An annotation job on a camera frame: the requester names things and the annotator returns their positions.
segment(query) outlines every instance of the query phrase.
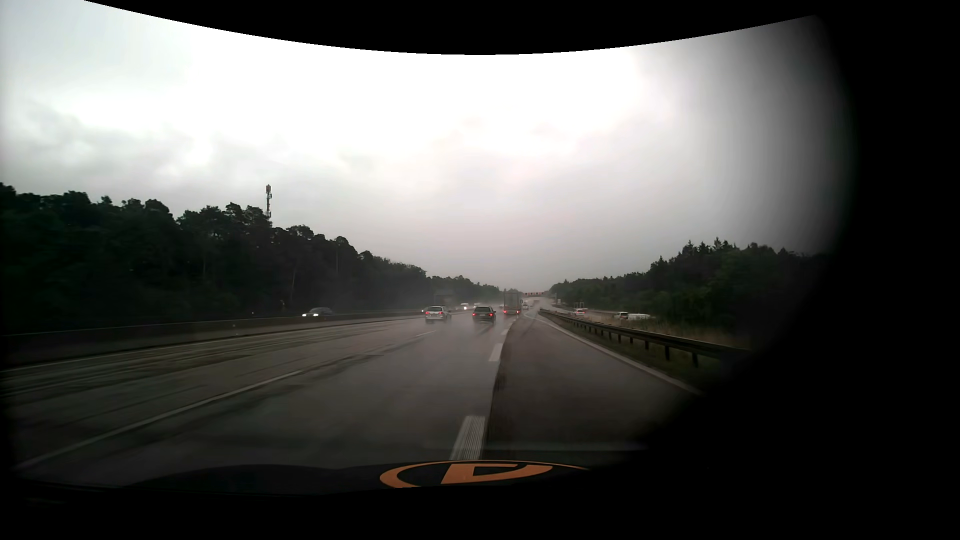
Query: dark car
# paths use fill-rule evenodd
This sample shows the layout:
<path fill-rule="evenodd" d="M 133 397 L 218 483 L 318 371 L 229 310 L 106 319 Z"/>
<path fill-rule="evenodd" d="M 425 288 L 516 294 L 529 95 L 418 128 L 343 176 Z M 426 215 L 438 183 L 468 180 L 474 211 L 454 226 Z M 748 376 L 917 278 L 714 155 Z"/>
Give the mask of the dark car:
<path fill-rule="evenodd" d="M 477 306 L 473 309 L 473 316 L 470 318 L 474 323 L 495 323 L 496 311 L 489 306 Z"/>
<path fill-rule="evenodd" d="M 314 307 L 313 309 L 310 309 L 309 311 L 304 313 L 302 316 L 303 317 L 320 317 L 322 315 L 332 315 L 332 314 L 333 314 L 333 309 L 330 309 L 329 307 Z"/>

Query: car hood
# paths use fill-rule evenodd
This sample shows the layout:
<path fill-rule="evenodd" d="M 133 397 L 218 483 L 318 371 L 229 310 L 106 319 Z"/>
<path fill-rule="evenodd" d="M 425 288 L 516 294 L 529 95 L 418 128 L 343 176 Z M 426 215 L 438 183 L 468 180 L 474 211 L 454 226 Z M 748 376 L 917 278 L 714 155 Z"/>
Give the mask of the car hood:
<path fill-rule="evenodd" d="M 177 473 L 110 488 L 32 482 L 34 491 L 46 490 L 43 499 L 83 490 L 132 501 L 138 493 L 208 495 L 314 496 L 398 487 L 453 485 L 509 485 L 561 479 L 588 469 L 562 463 L 476 459 L 406 462 L 384 465 L 321 469 L 298 465 L 236 465 Z"/>

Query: overcast sky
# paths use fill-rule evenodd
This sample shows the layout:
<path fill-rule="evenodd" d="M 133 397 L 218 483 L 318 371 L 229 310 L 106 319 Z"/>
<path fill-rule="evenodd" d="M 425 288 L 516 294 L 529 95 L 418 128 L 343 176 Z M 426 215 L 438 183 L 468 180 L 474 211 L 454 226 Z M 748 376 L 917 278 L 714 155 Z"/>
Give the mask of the overcast sky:
<path fill-rule="evenodd" d="M 3 182 L 264 207 L 358 251 L 521 290 L 715 236 L 814 252 L 846 104 L 801 19 L 521 56 L 359 51 L 79 0 L 0 0 Z"/>

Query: guardrail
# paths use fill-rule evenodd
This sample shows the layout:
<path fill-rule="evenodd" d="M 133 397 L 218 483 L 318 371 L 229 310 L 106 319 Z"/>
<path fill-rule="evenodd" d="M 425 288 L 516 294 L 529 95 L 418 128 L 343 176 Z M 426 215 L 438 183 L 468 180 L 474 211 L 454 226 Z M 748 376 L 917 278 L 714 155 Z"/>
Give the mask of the guardrail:
<path fill-rule="evenodd" d="M 167 323 L 73 331 L 44 331 L 4 335 L 4 353 L 9 364 L 27 364 L 101 355 L 162 345 L 178 345 L 227 337 L 309 330 L 339 326 L 344 321 L 366 319 L 398 319 L 422 316 L 420 309 L 359 311 L 317 317 L 302 315 L 262 319 L 230 319 L 192 323 Z"/>
<path fill-rule="evenodd" d="M 589 321 L 581 317 L 564 315 L 558 311 L 550 309 L 541 308 L 540 313 L 549 317 L 566 321 L 568 323 L 572 323 L 574 326 L 583 328 L 591 333 L 599 333 L 601 337 L 606 334 L 610 337 L 610 340 L 613 340 L 613 336 L 616 335 L 618 343 L 623 343 L 623 338 L 627 337 L 630 339 L 630 343 L 634 343 L 635 339 L 643 341 L 644 349 L 647 350 L 650 349 L 651 343 L 662 345 L 663 354 L 667 360 L 670 359 L 670 349 L 686 351 L 692 355 L 694 367 L 700 367 L 698 356 L 708 356 L 710 358 L 716 358 L 720 360 L 724 371 L 730 373 L 733 369 L 738 367 L 742 360 L 744 360 L 751 353 L 748 349 L 719 345 L 717 343 L 709 343 L 707 341 L 687 339 L 685 337 L 677 337 L 675 335 L 667 335 L 665 333 L 656 333 L 654 331 L 643 331 L 614 325 L 605 325 L 603 323 Z"/>

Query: grass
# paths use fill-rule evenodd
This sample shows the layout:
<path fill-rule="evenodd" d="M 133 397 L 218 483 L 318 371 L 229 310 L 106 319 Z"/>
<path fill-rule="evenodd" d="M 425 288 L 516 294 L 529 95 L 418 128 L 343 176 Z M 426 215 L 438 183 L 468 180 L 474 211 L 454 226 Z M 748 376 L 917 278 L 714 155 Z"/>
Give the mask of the grass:
<path fill-rule="evenodd" d="M 665 333 L 687 339 L 696 339 L 706 341 L 707 343 L 716 343 L 718 345 L 727 345 L 729 347 L 739 347 L 741 349 L 750 349 L 751 340 L 748 335 L 733 335 L 727 331 L 719 329 L 694 327 L 689 325 L 678 325 L 666 323 L 658 319 L 643 319 L 639 321 L 624 321 L 623 319 L 614 319 L 607 313 L 589 313 L 589 320 L 605 325 L 625 327 L 634 330 L 654 331 L 656 333 Z"/>
<path fill-rule="evenodd" d="M 720 371 L 720 360 L 716 358 L 710 358 L 707 356 L 699 355 L 697 360 L 700 364 L 699 367 L 693 365 L 693 355 L 687 351 L 679 351 L 677 349 L 670 349 L 670 359 L 666 359 L 666 354 L 664 353 L 664 347 L 656 343 L 650 343 L 649 349 L 644 346 L 644 342 L 640 339 L 634 338 L 634 343 L 630 343 L 630 338 L 628 336 L 622 336 L 622 342 L 617 340 L 617 336 L 614 335 L 611 337 L 609 334 L 604 334 L 603 337 L 598 333 L 592 333 L 586 329 L 581 329 L 574 327 L 571 323 L 566 321 L 561 321 L 558 319 L 548 318 L 554 324 L 560 325 L 567 331 L 572 331 L 574 334 L 589 339 L 590 341 L 602 345 L 603 347 L 614 351 L 615 353 L 620 353 L 628 358 L 637 360 L 638 362 L 650 366 L 656 370 L 659 370 L 670 377 L 675 379 L 682 380 L 687 384 L 690 384 L 700 390 L 708 390 L 715 383 L 720 381 L 721 371 Z M 653 323 L 654 321 L 629 321 L 630 323 Z M 676 333 L 670 333 L 668 331 L 662 331 L 664 326 L 654 326 L 657 330 L 652 330 L 649 326 L 647 328 L 642 328 L 641 330 L 647 331 L 656 331 L 659 333 L 669 333 L 670 335 L 677 335 Z M 678 335 L 679 337 L 686 337 L 689 339 L 700 339 L 703 341 L 710 341 L 712 343 L 721 343 L 713 339 L 704 339 L 704 337 L 711 336 L 709 333 L 693 334 L 693 335 Z M 723 345 L 732 345 L 732 343 L 721 343 Z"/>

